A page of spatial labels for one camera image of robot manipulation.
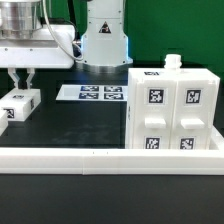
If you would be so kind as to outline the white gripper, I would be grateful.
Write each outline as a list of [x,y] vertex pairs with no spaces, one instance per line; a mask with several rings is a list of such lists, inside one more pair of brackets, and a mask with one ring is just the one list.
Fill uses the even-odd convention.
[[71,68],[73,64],[73,59],[54,41],[46,25],[34,31],[30,39],[5,38],[0,30],[0,68],[9,68],[8,75],[15,88],[19,88],[20,81],[15,68],[27,69],[24,88],[31,89],[35,69]]

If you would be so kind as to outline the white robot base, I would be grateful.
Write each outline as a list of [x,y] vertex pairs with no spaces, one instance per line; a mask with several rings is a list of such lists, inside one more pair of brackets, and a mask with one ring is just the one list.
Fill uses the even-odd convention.
[[126,0],[88,0],[87,29],[81,37],[79,69],[96,73],[126,70],[133,60],[124,33]]

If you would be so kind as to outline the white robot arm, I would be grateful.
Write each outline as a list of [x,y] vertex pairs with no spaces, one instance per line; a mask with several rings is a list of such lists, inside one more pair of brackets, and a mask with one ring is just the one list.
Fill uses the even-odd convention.
[[18,87],[17,69],[26,69],[27,87],[36,69],[70,68],[74,64],[75,28],[63,19],[45,19],[43,0],[0,0],[0,68]]

